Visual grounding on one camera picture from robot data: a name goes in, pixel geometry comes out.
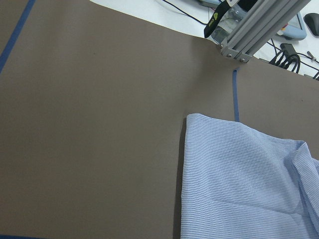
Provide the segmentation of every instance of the folded shirt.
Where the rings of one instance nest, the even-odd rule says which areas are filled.
[[[304,141],[188,115],[181,238],[317,239],[318,173]]]

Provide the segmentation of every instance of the computer mouse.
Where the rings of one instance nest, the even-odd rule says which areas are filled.
[[[308,13],[304,17],[305,23],[309,27],[310,31],[315,36],[319,36],[319,14],[318,13]]]

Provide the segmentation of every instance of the brown work surface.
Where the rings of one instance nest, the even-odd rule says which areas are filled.
[[[36,1],[0,75],[0,234],[178,238],[183,119],[233,120],[238,66],[244,123],[303,137],[290,122],[319,119],[305,100],[293,119],[273,116],[319,91],[305,77],[86,0]]]
[[[2,0],[0,2],[0,54],[8,42],[27,0]]]

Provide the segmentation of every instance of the blue tape line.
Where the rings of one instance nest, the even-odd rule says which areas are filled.
[[[26,4],[18,23],[16,24],[15,29],[13,30],[13,33],[11,34],[9,41],[7,42],[5,48],[0,56],[0,74],[1,74],[1,71],[4,67],[13,47],[14,47],[14,44],[15,44],[17,38],[19,37],[19,35],[21,33],[21,30],[25,24],[26,19],[29,16],[29,13],[31,12],[31,9],[32,9],[34,3],[35,3],[35,0],[29,0],[28,3]]]
[[[237,72],[239,68],[236,68],[233,71],[233,98],[234,98],[234,116],[235,121],[240,122],[239,120],[239,109],[238,109],[238,97],[237,97]]]

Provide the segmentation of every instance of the black device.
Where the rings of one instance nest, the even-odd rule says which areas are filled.
[[[294,62],[297,61],[297,56],[295,56],[297,54],[297,52],[295,51],[294,47],[292,44],[288,44],[288,43],[281,43],[280,44],[280,48],[283,50],[285,57],[288,58],[289,56],[290,59]]]
[[[304,20],[313,35],[319,36],[319,14],[308,13],[305,15]]]

